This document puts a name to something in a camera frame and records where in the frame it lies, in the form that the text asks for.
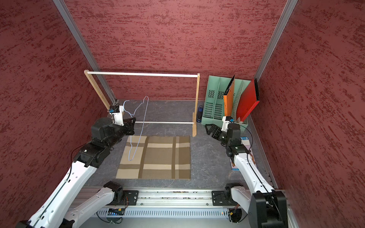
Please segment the brown plaid scarf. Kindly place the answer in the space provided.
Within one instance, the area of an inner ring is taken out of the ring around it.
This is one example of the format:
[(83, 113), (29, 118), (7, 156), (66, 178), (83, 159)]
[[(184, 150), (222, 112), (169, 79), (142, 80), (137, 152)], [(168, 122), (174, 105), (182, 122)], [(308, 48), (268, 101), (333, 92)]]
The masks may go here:
[(190, 136), (129, 136), (117, 179), (189, 180)]

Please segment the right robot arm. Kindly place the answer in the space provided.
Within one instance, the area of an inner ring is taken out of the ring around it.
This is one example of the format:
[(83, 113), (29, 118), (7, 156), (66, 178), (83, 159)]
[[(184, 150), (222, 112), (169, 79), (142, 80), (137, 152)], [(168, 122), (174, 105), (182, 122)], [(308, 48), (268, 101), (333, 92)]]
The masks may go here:
[(226, 200), (235, 202), (246, 212), (252, 228), (287, 228), (287, 200), (282, 191), (275, 190), (261, 175), (254, 162), (251, 150), (241, 141), (240, 125), (225, 121), (223, 127), (215, 124), (205, 125), (212, 138), (220, 141), (226, 154), (238, 168), (248, 189), (242, 186), (226, 186)]

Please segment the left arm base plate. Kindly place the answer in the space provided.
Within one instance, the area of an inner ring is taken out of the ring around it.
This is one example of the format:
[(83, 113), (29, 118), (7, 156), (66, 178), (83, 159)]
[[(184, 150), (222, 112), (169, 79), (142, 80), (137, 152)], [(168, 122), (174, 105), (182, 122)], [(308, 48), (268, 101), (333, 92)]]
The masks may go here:
[(108, 206), (135, 206), (137, 204), (139, 191), (127, 190), (123, 194), (117, 193), (113, 201)]

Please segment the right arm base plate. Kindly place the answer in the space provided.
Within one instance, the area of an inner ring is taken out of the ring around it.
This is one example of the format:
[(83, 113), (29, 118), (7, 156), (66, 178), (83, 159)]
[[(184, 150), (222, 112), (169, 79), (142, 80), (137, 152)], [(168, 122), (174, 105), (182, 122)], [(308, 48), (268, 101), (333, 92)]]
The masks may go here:
[(231, 191), (212, 191), (212, 202), (214, 206), (236, 206), (237, 202), (232, 199)]

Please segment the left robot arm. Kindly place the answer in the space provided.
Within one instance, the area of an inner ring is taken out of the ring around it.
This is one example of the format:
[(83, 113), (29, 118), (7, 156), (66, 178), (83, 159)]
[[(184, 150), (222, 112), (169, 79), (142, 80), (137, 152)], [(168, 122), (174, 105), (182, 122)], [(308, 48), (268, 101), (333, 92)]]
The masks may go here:
[(18, 228), (78, 228), (102, 207), (126, 203), (123, 187), (106, 183), (94, 196), (70, 210), (87, 180), (110, 155), (111, 148), (124, 136), (134, 135), (136, 118), (116, 124), (111, 118), (98, 119), (91, 127), (91, 141), (82, 145), (63, 180), (40, 209), (29, 220), (18, 222)]

